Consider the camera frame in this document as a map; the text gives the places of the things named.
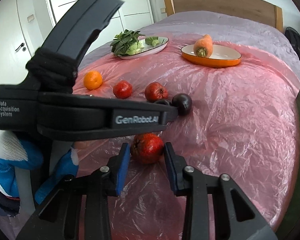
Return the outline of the left blue gloved hand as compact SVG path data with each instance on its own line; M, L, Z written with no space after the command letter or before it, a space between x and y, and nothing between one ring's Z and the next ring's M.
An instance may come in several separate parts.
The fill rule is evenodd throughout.
M78 172L78 155L73 147L61 150L63 154L49 179L37 190L35 201L40 204L53 187L67 174ZM43 163L41 152L28 141L19 140L10 131L0 131L0 192L6 197L18 198L19 191L14 168L36 170Z

